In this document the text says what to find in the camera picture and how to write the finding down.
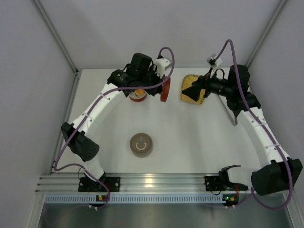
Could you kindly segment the beige lid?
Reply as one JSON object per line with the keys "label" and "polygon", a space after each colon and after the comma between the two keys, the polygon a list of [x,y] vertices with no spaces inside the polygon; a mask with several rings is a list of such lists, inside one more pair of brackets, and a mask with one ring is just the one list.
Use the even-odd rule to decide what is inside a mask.
{"label": "beige lid", "polygon": [[129,142],[131,151],[152,151],[153,142],[152,138],[146,133],[135,134]]}

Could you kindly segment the orange food piece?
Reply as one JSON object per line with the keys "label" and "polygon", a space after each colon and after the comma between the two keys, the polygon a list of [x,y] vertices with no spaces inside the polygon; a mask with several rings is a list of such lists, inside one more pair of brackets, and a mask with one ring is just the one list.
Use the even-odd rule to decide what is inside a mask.
{"label": "orange food piece", "polygon": [[137,89],[134,93],[136,96],[142,96],[145,94],[145,91],[143,89]]}

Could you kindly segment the metal tongs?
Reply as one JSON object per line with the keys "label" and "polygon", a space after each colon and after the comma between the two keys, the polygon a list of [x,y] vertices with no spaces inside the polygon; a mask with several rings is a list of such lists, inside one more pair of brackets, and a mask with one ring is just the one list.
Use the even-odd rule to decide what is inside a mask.
{"label": "metal tongs", "polygon": [[217,95],[217,98],[219,99],[221,105],[223,106],[224,111],[225,111],[226,115],[228,116],[232,125],[236,126],[238,121],[237,121],[236,117],[234,116],[234,113],[229,109],[226,98],[223,96],[220,96],[220,95]]}

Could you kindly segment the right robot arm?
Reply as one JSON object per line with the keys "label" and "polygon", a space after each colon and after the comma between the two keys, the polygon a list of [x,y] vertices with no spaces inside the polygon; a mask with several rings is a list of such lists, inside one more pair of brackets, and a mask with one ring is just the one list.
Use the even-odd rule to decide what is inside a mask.
{"label": "right robot arm", "polygon": [[291,159],[277,142],[264,118],[261,104],[249,91],[249,78],[246,66],[231,66],[227,78],[217,78],[216,74],[208,72],[181,93],[193,101],[199,100],[201,91],[205,92],[204,98],[210,94],[226,98],[237,123],[247,132],[261,168],[253,170],[240,165],[227,166],[219,172],[220,177],[228,187],[240,184],[264,196],[293,188],[303,165],[299,159]]}

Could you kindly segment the red steel container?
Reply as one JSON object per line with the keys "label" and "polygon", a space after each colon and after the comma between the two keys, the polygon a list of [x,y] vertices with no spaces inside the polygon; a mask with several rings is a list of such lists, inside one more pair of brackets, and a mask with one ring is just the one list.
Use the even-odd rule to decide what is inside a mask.
{"label": "red steel container", "polygon": [[135,92],[130,93],[129,98],[134,102],[141,102],[147,97],[147,94],[136,95]]}

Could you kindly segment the beige steel container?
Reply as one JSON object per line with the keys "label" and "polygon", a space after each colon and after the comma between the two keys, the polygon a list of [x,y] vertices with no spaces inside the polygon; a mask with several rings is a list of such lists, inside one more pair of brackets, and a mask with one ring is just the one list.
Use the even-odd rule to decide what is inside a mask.
{"label": "beige steel container", "polygon": [[151,154],[152,151],[133,151],[133,155],[139,158],[147,157]]}

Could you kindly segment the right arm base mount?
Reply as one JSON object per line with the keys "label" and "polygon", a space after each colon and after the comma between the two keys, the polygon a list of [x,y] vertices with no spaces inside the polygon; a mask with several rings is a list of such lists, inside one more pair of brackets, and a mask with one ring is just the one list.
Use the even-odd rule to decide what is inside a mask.
{"label": "right arm base mount", "polygon": [[236,184],[228,181],[227,178],[220,176],[205,176],[206,191],[247,191],[248,186],[243,184]]}

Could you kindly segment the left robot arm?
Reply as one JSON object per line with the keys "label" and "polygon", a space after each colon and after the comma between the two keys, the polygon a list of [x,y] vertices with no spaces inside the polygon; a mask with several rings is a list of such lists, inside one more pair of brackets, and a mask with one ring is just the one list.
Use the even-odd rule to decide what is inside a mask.
{"label": "left robot arm", "polygon": [[81,160],[80,166],[93,185],[101,188],[106,177],[97,157],[100,147],[93,141],[99,125],[116,105],[137,89],[144,89],[152,96],[161,94],[164,90],[163,82],[167,79],[165,71],[173,65],[174,60],[168,60],[162,55],[152,60],[145,54],[135,53],[124,69],[111,73],[98,97],[78,118],[62,124],[65,146]]}

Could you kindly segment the red lid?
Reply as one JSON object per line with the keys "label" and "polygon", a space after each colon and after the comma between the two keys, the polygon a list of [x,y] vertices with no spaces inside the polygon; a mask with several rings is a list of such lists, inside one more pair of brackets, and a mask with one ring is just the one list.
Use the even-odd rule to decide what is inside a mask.
{"label": "red lid", "polygon": [[162,92],[160,96],[160,101],[161,102],[166,102],[168,99],[169,91],[170,91],[170,85],[171,85],[171,78],[170,77],[165,77],[167,81],[162,85]]}

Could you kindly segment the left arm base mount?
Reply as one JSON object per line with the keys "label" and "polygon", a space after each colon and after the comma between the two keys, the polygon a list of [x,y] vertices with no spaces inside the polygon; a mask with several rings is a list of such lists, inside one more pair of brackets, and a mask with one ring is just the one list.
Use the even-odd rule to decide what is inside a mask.
{"label": "left arm base mount", "polygon": [[[110,192],[120,191],[120,177],[106,177],[100,178],[100,181],[109,189]],[[80,178],[78,185],[79,192],[106,192],[106,189],[98,182],[85,176]]]}

